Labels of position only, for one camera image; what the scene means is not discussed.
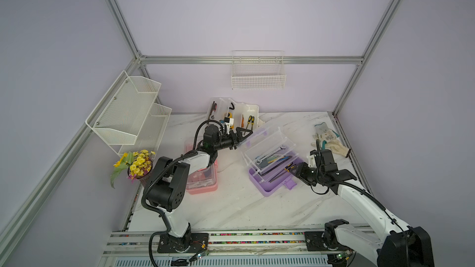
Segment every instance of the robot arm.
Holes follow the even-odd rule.
[[[309,164],[301,163],[291,173],[307,185],[329,187],[365,219],[378,237],[359,231],[345,220],[335,220],[325,224],[321,241],[316,242],[319,245],[329,249],[350,247],[381,267],[434,266],[427,232],[410,227],[367,193],[351,172],[339,170],[331,151],[311,151]]]
[[[240,142],[252,134],[251,130],[243,128],[236,128],[236,133],[233,130],[227,131],[219,122],[207,120],[199,126],[195,143],[199,129],[210,121],[218,123],[221,130],[216,125],[208,125],[203,135],[203,145],[174,160],[160,157],[147,181],[141,200],[142,206],[157,212],[167,227],[166,232],[156,232],[161,235],[161,242],[178,252],[187,251],[191,244],[190,224],[178,209],[185,195],[188,175],[212,165],[218,150],[236,149]]]

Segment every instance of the vent grille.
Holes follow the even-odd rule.
[[[170,266],[175,257],[156,259],[158,266]],[[285,267],[323,267],[330,266],[326,255],[262,255],[262,256],[209,256],[195,261],[191,266],[285,266]],[[121,257],[116,261],[115,267],[140,267],[152,266],[150,259],[146,257]]]

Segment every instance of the flower bouquet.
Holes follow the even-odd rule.
[[[132,180],[132,183],[135,179],[138,179],[145,186],[146,179],[143,177],[148,175],[151,170],[151,154],[154,155],[155,152],[142,150],[140,152],[123,153],[122,158],[114,164],[114,172],[111,175],[111,187],[114,188],[114,181],[121,171],[125,169],[127,169],[127,178]]]

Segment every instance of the green leaf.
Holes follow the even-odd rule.
[[[126,163],[122,162],[122,163],[120,163],[119,166],[114,168],[114,171],[122,171],[122,170],[128,169],[128,168],[129,168],[129,166]]]
[[[114,188],[114,181],[116,180],[117,176],[121,173],[122,170],[128,169],[129,167],[124,163],[120,163],[120,165],[114,168],[114,172],[111,174],[111,187]]]
[[[129,163],[129,164],[132,164],[133,161],[134,161],[134,154],[133,153],[128,153],[127,157],[125,157],[124,160],[123,160],[123,162]]]

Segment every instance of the wall-mounted shelf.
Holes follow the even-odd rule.
[[[233,89],[283,89],[285,71],[281,50],[234,50],[231,72]]]
[[[119,156],[124,152],[147,149],[157,151],[171,109],[155,103],[160,83],[141,76],[124,79],[104,111],[86,124]]]

